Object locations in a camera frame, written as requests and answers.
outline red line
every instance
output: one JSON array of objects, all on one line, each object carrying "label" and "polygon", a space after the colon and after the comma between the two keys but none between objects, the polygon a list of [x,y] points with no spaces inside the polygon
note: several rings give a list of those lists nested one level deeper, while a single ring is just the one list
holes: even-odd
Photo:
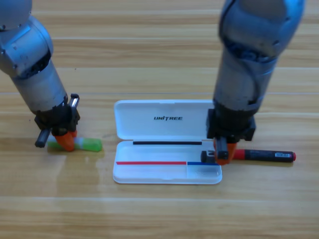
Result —
[{"label": "red line", "polygon": [[119,161],[118,165],[186,165],[185,161]]}]

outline green marker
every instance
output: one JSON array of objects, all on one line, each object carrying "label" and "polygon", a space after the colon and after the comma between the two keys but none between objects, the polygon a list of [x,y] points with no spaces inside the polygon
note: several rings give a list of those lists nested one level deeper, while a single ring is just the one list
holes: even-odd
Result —
[{"label": "green marker", "polygon": [[[55,137],[52,135],[49,136],[47,140],[48,147],[51,148],[59,148],[63,149],[55,140]],[[86,151],[94,151],[99,152],[102,150],[102,142],[100,139],[97,138],[82,138],[82,137],[76,137],[74,138],[74,148],[75,149],[81,149]]]}]

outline unitree logo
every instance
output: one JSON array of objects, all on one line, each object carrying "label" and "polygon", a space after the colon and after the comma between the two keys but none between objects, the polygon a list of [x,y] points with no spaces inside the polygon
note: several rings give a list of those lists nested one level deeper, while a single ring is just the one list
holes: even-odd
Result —
[{"label": "unitree logo", "polygon": [[167,121],[167,120],[183,120],[183,117],[166,117],[166,116],[163,116],[163,117],[154,117],[155,120],[164,120],[164,121]]}]

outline printed label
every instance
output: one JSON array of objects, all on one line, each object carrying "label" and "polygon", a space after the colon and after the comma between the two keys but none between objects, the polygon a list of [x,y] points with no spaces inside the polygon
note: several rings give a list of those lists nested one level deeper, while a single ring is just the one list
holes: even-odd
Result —
[{"label": "printed label", "polygon": [[291,154],[289,154],[289,153],[275,153],[275,157],[291,158]]},{"label": "printed label", "polygon": [[163,117],[154,117],[155,120],[164,120],[164,121],[168,121],[168,120],[183,120],[183,117],[167,117],[167,116],[163,116]]}]

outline black line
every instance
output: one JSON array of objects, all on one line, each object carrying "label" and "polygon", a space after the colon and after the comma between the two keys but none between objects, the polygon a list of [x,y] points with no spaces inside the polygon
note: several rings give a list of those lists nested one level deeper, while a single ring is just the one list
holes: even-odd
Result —
[{"label": "black line", "polygon": [[133,144],[202,145],[200,141],[133,141]]}]

